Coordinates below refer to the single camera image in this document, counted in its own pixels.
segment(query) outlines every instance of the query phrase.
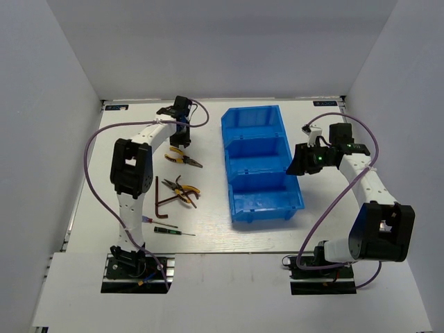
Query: pliers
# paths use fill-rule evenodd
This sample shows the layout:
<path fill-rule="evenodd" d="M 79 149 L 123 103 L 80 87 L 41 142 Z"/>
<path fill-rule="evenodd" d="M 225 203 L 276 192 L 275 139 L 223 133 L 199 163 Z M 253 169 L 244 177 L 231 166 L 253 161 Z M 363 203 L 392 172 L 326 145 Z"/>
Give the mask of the pliers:
<path fill-rule="evenodd" d="M 203 168 L 203 165 L 201 163 L 198 163 L 197 161 L 193 160 L 189 156 L 186 156 L 183 151 L 181 151 L 179 148 L 176 147 L 169 147 L 170 151 L 173 151 L 174 153 L 177 153 L 180 155 L 180 157 L 174 158 L 169 156 L 168 154 L 165 154 L 165 158 L 168 161 L 175 162 L 175 163 L 184 163 L 192 165 L 193 167 Z"/>
<path fill-rule="evenodd" d="M 179 196 L 179 199 L 182 200 L 184 203 L 192 203 L 189 197 L 184 194 L 184 192 L 193 191 L 199 194 L 200 190 L 191 185 L 179 185 L 178 184 L 179 178 L 180 176 L 176 179 L 176 182 L 171 182 L 170 180 L 164 179 L 162 183 L 165 184 L 170 189 L 172 189 L 174 193 L 176 193 Z"/>

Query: blue plastic bin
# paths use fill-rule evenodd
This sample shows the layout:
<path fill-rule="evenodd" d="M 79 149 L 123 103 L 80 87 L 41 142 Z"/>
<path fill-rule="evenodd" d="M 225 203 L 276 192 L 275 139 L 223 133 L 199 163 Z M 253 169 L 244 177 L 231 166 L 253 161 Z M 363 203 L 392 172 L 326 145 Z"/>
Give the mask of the blue plastic bin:
<path fill-rule="evenodd" d="M 290 219 L 304 208 L 278 105 L 231 108 L 222 117 L 232 221 Z"/>

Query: gray wall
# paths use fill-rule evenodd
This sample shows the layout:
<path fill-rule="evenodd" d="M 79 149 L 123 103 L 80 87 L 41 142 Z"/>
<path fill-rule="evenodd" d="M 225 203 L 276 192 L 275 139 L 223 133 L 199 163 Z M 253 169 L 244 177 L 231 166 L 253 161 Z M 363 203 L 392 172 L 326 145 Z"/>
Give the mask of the gray wall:
<path fill-rule="evenodd" d="M 27 332 L 100 103 L 45 0 L 0 1 L 0 323 Z"/>
<path fill-rule="evenodd" d="M 443 92 L 444 3 L 399 1 L 347 102 L 379 138 L 387 188 L 416 211 L 408 260 L 434 332 L 444 332 Z"/>
<path fill-rule="evenodd" d="M 101 99 L 347 94 L 396 0 L 48 0 Z"/>

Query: purple cable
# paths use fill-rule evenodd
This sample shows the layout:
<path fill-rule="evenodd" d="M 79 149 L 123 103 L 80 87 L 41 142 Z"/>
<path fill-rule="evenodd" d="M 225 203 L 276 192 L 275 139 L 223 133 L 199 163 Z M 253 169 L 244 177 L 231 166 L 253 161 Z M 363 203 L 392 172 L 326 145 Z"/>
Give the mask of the purple cable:
<path fill-rule="evenodd" d="M 188 127 L 192 127 L 192 128 L 196 128 L 196 127 L 201 127 L 204 126 L 208 123 L 208 121 L 210 120 L 210 114 L 207 110 L 207 108 L 205 106 L 203 106 L 199 101 L 195 101 L 193 99 L 190 99 L 193 103 L 196 103 L 197 105 L 199 105 L 204 111 L 205 114 L 207 115 L 207 119 L 203 122 L 200 123 L 198 125 L 191 125 L 188 123 L 181 123 L 179 121 L 174 121 L 174 120 L 166 120 L 166 121 L 131 121 L 128 123 L 113 123 L 111 125 L 105 126 L 103 128 L 100 128 L 99 130 L 97 130 L 93 135 L 91 135 L 91 137 L 88 139 L 86 146 L 85 146 L 85 151 L 83 152 L 83 171 L 85 172 L 85 179 L 86 182 L 88 184 L 89 189 L 91 190 L 92 194 L 94 195 L 94 197 L 97 199 L 98 202 L 100 202 L 100 204 L 102 204 L 102 206 L 104 206 L 104 208 L 109 211 L 111 213 L 111 215 L 113 215 L 113 217 L 115 217 L 118 222 L 121 224 L 122 228 L 125 230 L 126 234 L 128 235 L 128 239 L 131 241 L 131 243 L 133 244 L 134 247 L 136 247 L 137 249 L 145 252 L 147 255 L 150 255 L 154 261 L 156 262 L 156 264 L 160 267 L 162 267 L 159 259 L 150 251 L 148 251 L 145 248 L 142 248 L 141 246 L 139 246 L 135 240 L 133 239 L 133 236 L 131 235 L 131 233 L 126 229 L 126 224 L 125 222 L 123 222 L 123 220 L 120 218 L 120 216 L 114 211 L 112 210 L 112 208 L 105 202 L 103 201 L 103 199 L 99 196 L 99 194 L 97 193 L 97 191 L 95 190 L 92 182 L 91 182 L 91 178 L 89 176 L 89 171 L 88 171 L 88 150 L 89 150 L 89 146 L 91 146 L 92 140 L 94 140 L 94 138 L 99 135 L 100 133 L 102 133 L 104 130 L 108 130 L 110 128 L 114 128 L 114 127 L 120 127 L 120 126 L 131 126 L 131 125 L 153 125 L 155 123 L 175 123 L 177 125 L 181 125 L 181 126 L 188 126 Z M 167 280 L 167 276 L 165 275 L 164 270 L 161 270 L 162 272 L 162 277 L 164 278 L 165 281 L 165 286 L 166 289 L 169 290 L 169 286 L 168 286 L 168 280 Z"/>
<path fill-rule="evenodd" d="M 376 137 L 374 136 L 373 132 L 370 130 L 370 128 L 366 124 L 364 124 L 362 121 L 360 121 L 358 118 L 355 118 L 354 116 L 350 116 L 348 114 L 342 114 L 339 112 L 328 112 L 328 113 L 324 113 L 324 114 L 321 114 L 321 115 L 313 118 L 308 123 L 308 125 L 312 124 L 317 119 L 320 119 L 325 116 L 330 116 L 330 115 L 337 115 L 337 116 L 350 118 L 350 119 L 356 121 L 357 123 L 360 123 L 366 129 L 368 134 L 371 136 L 373 143 L 375 144 L 375 157 L 368 164 L 368 166 L 358 176 L 356 176 L 354 178 L 354 180 L 337 196 L 337 198 L 333 200 L 331 205 L 325 210 L 324 214 L 321 215 L 319 220 L 317 220 L 317 222 L 313 225 L 313 228 L 309 231 L 307 237 L 305 238 L 304 242 L 302 243 L 302 246 L 300 247 L 300 250 L 298 252 L 298 256 L 296 258 L 296 265 L 298 266 L 299 269 L 301 269 L 303 271 L 319 271 L 319 270 L 323 270 L 323 269 L 343 267 L 343 266 L 347 266 L 347 265 L 351 264 L 351 263 L 346 262 L 346 263 L 332 264 L 332 265 L 326 265 L 326 266 L 303 266 L 303 265 L 301 265 L 300 260 L 302 258 L 302 254 L 303 254 L 305 248 L 307 247 L 309 240 L 311 239 L 311 237 L 313 236 L 315 231 L 319 228 L 321 223 L 324 221 L 325 217 L 327 217 L 327 215 L 333 210 L 334 206 L 336 206 L 336 204 L 347 194 L 347 192 L 352 189 L 352 187 L 358 182 L 358 180 L 360 180 L 368 171 L 370 171 L 370 168 L 376 163 L 376 160 L 379 156 L 379 145 L 377 143 Z M 379 272 L 381 271 L 381 266 L 382 266 L 382 264 L 379 263 L 379 268 L 378 268 L 376 274 L 374 274 L 374 276 L 372 276 L 372 278 L 369 279 L 369 281 L 356 287 L 356 289 L 362 288 L 362 287 L 366 286 L 367 284 L 369 284 L 370 282 L 372 282 L 377 277 Z"/>

